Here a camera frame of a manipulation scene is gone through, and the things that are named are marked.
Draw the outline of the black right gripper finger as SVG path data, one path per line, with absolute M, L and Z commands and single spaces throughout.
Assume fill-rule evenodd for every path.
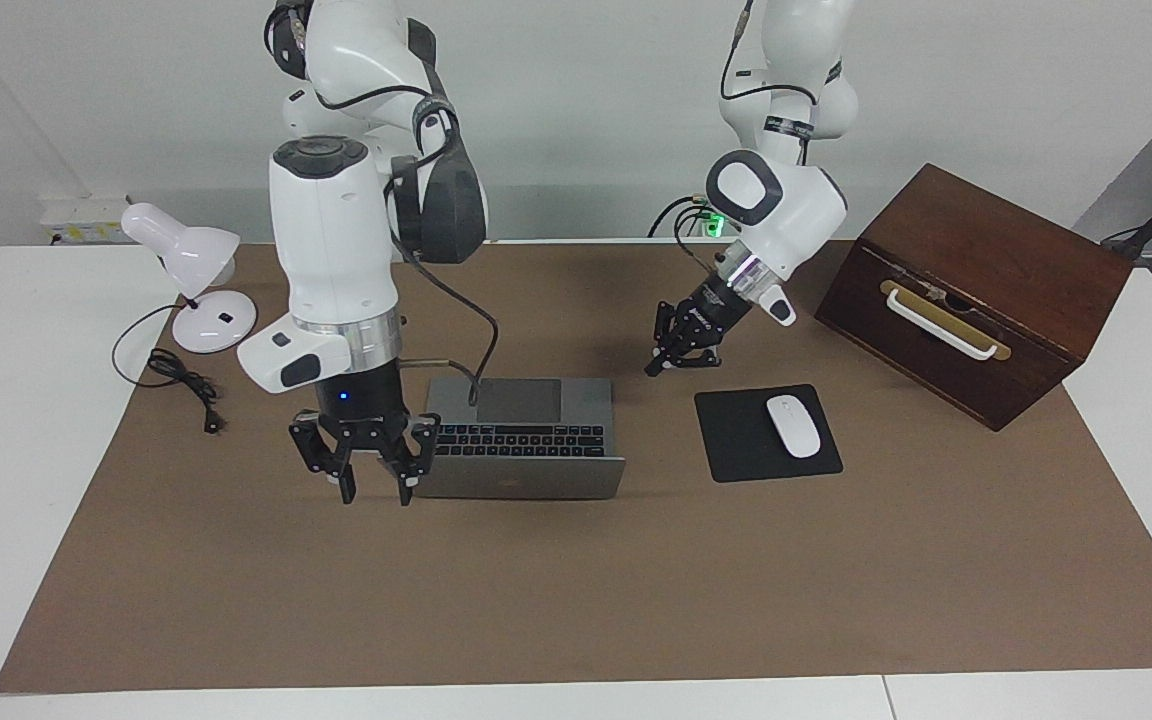
M 343 439 L 335 450 L 326 445 L 317 415 L 296 415 L 288 427 L 291 441 L 310 473 L 325 473 L 334 480 L 343 503 L 353 503 L 356 497 L 355 473 L 353 473 L 353 448 Z
M 439 433 L 439 415 L 416 416 L 410 429 L 399 433 L 393 446 L 396 452 L 391 460 L 391 473 L 396 478 L 399 503 L 402 506 L 411 505 L 415 488 L 433 469 L 435 437 Z

